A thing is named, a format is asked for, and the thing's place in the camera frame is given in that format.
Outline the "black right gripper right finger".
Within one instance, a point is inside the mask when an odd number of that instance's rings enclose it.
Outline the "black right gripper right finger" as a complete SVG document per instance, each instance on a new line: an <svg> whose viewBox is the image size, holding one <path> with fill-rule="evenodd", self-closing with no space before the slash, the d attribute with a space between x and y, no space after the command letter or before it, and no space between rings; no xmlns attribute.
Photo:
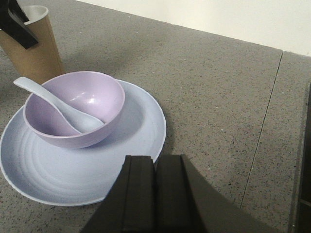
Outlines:
<svg viewBox="0 0 311 233"><path fill-rule="evenodd" d="M160 233L275 233L216 191L186 155L162 155L156 167Z"/></svg>

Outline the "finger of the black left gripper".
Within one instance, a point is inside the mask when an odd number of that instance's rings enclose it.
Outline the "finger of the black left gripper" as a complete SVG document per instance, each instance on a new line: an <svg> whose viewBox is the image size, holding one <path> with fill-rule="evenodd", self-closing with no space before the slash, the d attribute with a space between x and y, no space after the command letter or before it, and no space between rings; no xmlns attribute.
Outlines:
<svg viewBox="0 0 311 233"><path fill-rule="evenodd" d="M16 0L0 0L0 29L25 49L38 44L35 34L25 25L28 17Z"/></svg>

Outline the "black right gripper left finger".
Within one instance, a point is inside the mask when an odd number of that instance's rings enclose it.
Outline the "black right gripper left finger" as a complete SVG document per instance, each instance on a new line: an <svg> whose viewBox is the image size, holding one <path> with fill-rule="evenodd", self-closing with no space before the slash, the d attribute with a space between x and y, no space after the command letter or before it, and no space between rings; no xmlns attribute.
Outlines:
<svg viewBox="0 0 311 233"><path fill-rule="evenodd" d="M154 232L154 177L154 165L150 156L127 155L106 198L81 231Z"/></svg>

